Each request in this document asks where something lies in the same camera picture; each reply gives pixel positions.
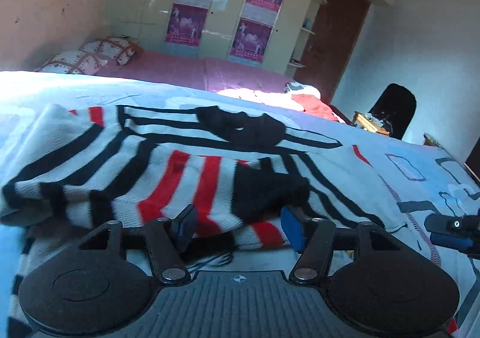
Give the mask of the pile of colourful clothes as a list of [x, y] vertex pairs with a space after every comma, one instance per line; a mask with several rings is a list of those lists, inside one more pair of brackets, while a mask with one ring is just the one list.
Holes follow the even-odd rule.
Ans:
[[223, 89], [218, 94], [253, 103], [281, 107], [291, 111], [299, 111], [321, 119], [346, 124], [330, 106], [321, 101], [320, 91], [311, 85], [290, 82], [286, 84], [282, 93], [239, 88]]

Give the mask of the near patterned pillow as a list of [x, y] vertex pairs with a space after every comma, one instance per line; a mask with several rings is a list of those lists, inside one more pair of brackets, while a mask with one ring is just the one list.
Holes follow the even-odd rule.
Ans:
[[65, 51], [50, 58], [35, 72], [95, 75], [109, 60], [81, 50]]

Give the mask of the wooden side furniture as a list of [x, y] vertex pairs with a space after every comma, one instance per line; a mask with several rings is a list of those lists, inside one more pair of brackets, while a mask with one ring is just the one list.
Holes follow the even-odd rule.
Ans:
[[377, 123], [372, 117], [368, 118], [366, 114], [355, 112], [352, 124], [357, 128], [362, 128], [365, 131], [371, 133], [377, 133], [383, 136], [390, 136], [390, 133], [383, 128], [379, 123]]

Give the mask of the light blue patterned quilt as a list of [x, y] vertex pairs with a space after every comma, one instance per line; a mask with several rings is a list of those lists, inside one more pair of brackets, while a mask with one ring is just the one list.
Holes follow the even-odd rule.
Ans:
[[[479, 335], [479, 263], [456, 250], [432, 244], [424, 225], [429, 214], [464, 216], [479, 211], [479, 187], [445, 150], [384, 138], [324, 119], [301, 116], [291, 123], [281, 111], [268, 111], [197, 89], [102, 76], [3, 72], [1, 152], [10, 149], [14, 140], [26, 130], [28, 122], [37, 119], [51, 105], [69, 111], [116, 105], [175, 110], [216, 106], [233, 113], [270, 115], [286, 126], [314, 133], [338, 128], [340, 136], [352, 138], [359, 144], [367, 166], [385, 183], [406, 219], [406, 224], [398, 231], [386, 231], [444, 269], [456, 282], [460, 303], [450, 324], [452, 334], [456, 337]], [[26, 228], [1, 222], [3, 337], [27, 337], [32, 331], [18, 299], [19, 286], [27, 275], [20, 283], [15, 281], [26, 237]], [[191, 247], [195, 237], [194, 233], [183, 256], [191, 272], [290, 269], [295, 259], [287, 236], [285, 245], [276, 248], [220, 249], [194, 259]]]

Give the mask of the beige rounded headboard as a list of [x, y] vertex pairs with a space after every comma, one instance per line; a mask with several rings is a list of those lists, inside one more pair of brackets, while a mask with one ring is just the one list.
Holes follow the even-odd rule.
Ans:
[[1, 0], [1, 70], [32, 71], [108, 32], [105, 0]]

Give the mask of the pink checked bedsheet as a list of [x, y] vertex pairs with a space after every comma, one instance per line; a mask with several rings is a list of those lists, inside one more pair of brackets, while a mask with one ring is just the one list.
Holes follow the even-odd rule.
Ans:
[[282, 74], [218, 58], [184, 58], [154, 51], [136, 54], [127, 64], [108, 64], [99, 76], [165, 83], [219, 92], [252, 89], [282, 93], [292, 80]]

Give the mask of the corner wall shelves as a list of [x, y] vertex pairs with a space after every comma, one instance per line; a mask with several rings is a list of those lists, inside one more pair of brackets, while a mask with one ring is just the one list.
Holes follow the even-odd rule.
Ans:
[[320, 7], [326, 4], [326, 0], [311, 0], [304, 18], [304, 22], [300, 29], [298, 39], [295, 43], [295, 48], [290, 57], [289, 64], [287, 65], [287, 76], [293, 77], [297, 69], [302, 69], [304, 67], [304, 65], [301, 63], [302, 55], [307, 46], [308, 40], [315, 34], [312, 29], [318, 10]]

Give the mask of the patterned pillow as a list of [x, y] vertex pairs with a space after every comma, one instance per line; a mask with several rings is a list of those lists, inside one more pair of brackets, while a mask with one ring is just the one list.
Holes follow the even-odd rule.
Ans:
[[120, 66], [125, 66], [135, 54], [140, 53], [143, 49], [126, 37], [105, 37], [84, 43], [80, 50], [103, 55], [113, 59]]
[[109, 60], [81, 50], [65, 51], [50, 58], [35, 72], [95, 75]]

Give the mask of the lower right magenta poster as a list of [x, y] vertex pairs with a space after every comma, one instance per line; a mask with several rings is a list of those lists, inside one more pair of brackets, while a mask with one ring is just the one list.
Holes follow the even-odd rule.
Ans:
[[260, 67], [272, 28], [249, 19], [241, 18], [235, 33], [229, 60]]

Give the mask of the far patterned pillow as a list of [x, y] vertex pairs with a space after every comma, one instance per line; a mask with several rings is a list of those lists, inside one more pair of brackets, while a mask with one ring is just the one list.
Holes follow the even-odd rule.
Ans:
[[84, 43], [80, 50], [103, 55], [113, 59], [120, 66], [125, 66], [135, 54], [140, 53], [143, 49], [126, 37], [105, 37]]

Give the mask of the striped knit sweater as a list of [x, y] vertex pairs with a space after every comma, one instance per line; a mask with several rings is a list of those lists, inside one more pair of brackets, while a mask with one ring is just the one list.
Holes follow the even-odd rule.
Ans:
[[83, 231], [110, 220], [136, 228], [190, 204], [194, 259], [285, 245], [287, 205], [347, 228], [406, 224], [359, 144], [338, 128], [314, 133], [216, 106], [51, 105], [1, 157], [1, 222], [27, 229], [16, 283]]

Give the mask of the lower left magenta poster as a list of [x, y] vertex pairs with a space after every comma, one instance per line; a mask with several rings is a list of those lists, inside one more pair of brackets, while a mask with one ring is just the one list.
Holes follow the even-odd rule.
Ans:
[[208, 9], [174, 3], [165, 41], [198, 47], [207, 15]]

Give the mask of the black draped chair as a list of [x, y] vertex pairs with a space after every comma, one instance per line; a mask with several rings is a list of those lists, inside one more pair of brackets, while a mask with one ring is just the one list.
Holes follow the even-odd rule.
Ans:
[[416, 98], [404, 86], [389, 84], [369, 113], [384, 124], [390, 137], [402, 140], [416, 111]]

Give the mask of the brown wooden door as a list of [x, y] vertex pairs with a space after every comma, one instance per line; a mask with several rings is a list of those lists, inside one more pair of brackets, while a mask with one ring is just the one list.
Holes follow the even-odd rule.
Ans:
[[368, 0], [326, 0], [317, 11], [295, 80], [316, 87], [324, 103], [335, 95], [369, 8]]

